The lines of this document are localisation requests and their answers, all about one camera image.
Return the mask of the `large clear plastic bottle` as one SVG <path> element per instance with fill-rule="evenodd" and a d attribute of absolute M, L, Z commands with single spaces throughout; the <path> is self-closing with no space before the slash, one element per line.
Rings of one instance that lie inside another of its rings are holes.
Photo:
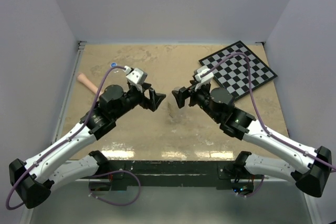
<path fill-rule="evenodd" d="M 179 109 L 174 95 L 170 92 L 167 96 L 167 112 L 172 123 L 182 123 L 184 121 L 184 109 Z"/>

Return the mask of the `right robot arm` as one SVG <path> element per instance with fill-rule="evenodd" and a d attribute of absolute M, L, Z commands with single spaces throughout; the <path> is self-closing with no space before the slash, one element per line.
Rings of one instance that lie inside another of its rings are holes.
<path fill-rule="evenodd" d="M 277 156 L 265 158 L 242 152 L 236 159 L 234 173 L 239 178 L 248 175 L 267 175 L 288 182 L 307 195 L 320 198 L 331 174 L 332 153 L 298 143 L 266 127 L 261 120 L 235 107 L 233 96 L 225 88 L 200 88 L 192 85 L 173 90 L 177 106 L 198 105 L 228 136 L 257 145 Z"/>

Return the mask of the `small clear plastic bottle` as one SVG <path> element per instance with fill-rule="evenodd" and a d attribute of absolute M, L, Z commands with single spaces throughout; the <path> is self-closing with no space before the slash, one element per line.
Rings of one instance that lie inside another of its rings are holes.
<path fill-rule="evenodd" d="M 112 70 L 110 71 L 110 74 L 115 74 L 115 73 L 118 73 L 119 72 L 119 69 L 118 68 L 116 68 L 116 66 L 115 67 L 111 67 L 112 68 Z"/>

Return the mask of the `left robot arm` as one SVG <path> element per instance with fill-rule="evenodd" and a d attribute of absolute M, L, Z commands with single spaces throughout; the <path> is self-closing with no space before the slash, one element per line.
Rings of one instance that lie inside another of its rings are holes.
<path fill-rule="evenodd" d="M 149 83 L 128 86 L 128 91 L 116 84 L 107 86 L 66 135 L 32 158 L 25 161 L 17 158 L 9 164 L 12 188 L 6 199 L 8 210 L 13 209 L 9 204 L 13 193 L 21 198 L 21 206 L 32 209 L 64 184 L 82 177 L 103 178 L 108 174 L 108 161 L 101 152 L 89 154 L 71 164 L 67 160 L 112 131 L 117 119 L 136 106 L 154 112 L 166 97 L 156 93 Z"/>

